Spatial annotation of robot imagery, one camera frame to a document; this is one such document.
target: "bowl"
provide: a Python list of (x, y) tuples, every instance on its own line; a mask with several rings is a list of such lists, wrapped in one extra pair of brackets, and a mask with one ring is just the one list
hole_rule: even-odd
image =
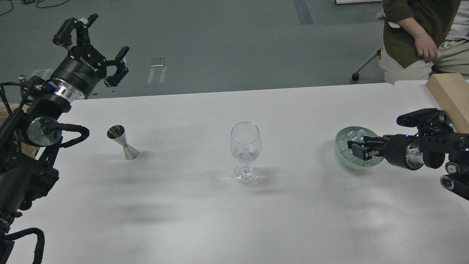
[(383, 161), (383, 157), (373, 156), (372, 159), (363, 161), (360, 158), (353, 156), (352, 150), (346, 147), (347, 141), (352, 140), (349, 136), (350, 133), (354, 138), (353, 141), (361, 142), (363, 142), (364, 135), (369, 137), (378, 136), (375, 132), (361, 126), (349, 126), (337, 132), (334, 140), (334, 149), (337, 158), (342, 164), (354, 170), (365, 170), (374, 167)]

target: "glass base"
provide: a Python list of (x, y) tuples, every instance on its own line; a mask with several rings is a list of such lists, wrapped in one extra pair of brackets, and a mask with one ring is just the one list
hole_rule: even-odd
[(234, 173), (236, 180), (242, 184), (251, 184), (259, 177), (259, 169), (250, 162), (238, 164)]

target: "chair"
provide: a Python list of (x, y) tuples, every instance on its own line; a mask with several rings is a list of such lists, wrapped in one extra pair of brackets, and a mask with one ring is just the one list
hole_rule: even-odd
[[(376, 13), (376, 19), (378, 20), (384, 20), (385, 19), (385, 15), (384, 15), (384, 12), (381, 10), (380, 12), (377, 12)], [(352, 74), (352, 80), (354, 81), (358, 81), (358, 79), (360, 78), (360, 74), (359, 74), (359, 71), (361, 71), (368, 63), (370, 63), (370, 61), (372, 59), (374, 59), (375, 57), (379, 57), (381, 58), (381, 46), (383, 46), (383, 42), (381, 42), (381, 44), (379, 44), (379, 47), (373, 51), (364, 61), (362, 64), (360, 64), (360, 67), (357, 68), (356, 71), (354, 71), (354, 73)]]

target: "wine glass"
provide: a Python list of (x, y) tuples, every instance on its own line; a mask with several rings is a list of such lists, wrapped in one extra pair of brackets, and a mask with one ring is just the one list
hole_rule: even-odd
[(234, 169), (236, 180), (250, 184), (257, 180), (259, 169), (252, 163), (261, 153), (261, 137), (257, 126), (251, 122), (237, 123), (231, 130), (231, 154), (241, 161)]

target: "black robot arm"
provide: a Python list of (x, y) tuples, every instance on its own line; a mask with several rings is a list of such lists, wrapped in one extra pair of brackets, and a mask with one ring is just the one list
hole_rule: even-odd
[[(29, 209), (59, 179), (59, 172), (53, 168), (59, 149), (78, 144), (89, 136), (87, 128), (57, 120), (62, 113), (70, 111), (75, 99), (88, 98), (101, 79), (105, 79), (106, 86), (117, 86), (128, 72), (124, 62), (128, 47), (123, 47), (115, 60), (106, 61), (91, 45), (88, 28), (97, 17), (93, 14), (88, 19), (70, 18), (63, 23), (53, 43), (66, 48), (68, 54), (49, 80), (33, 76), (29, 80), (21, 77), (18, 83), (0, 83), (0, 98), (8, 113), (0, 127), (0, 264), (8, 260), (14, 240), (32, 233), (38, 236), (33, 263), (41, 263), (42, 231), (33, 228), (14, 234), (8, 232), (14, 219), (22, 215), (18, 210)], [(76, 30), (74, 47), (73, 30)], [(116, 66), (117, 71), (106, 77), (108, 66)], [(4, 93), (4, 86), (11, 85), (19, 86), (22, 92), (22, 100), (15, 110), (10, 108)], [(78, 132), (80, 136), (62, 143), (62, 131)], [(22, 144), (45, 149), (36, 159), (23, 153)]]
[(437, 169), (448, 154), (449, 162), (445, 165), (448, 175), (442, 176), (440, 182), (444, 188), (469, 200), (469, 134), (454, 132), (446, 112), (438, 109), (421, 109), (399, 116), (397, 124), (417, 127), (418, 133), (364, 137), (364, 142), (348, 141), (348, 148), (362, 160), (380, 156), (409, 170), (418, 170), (423, 165)]

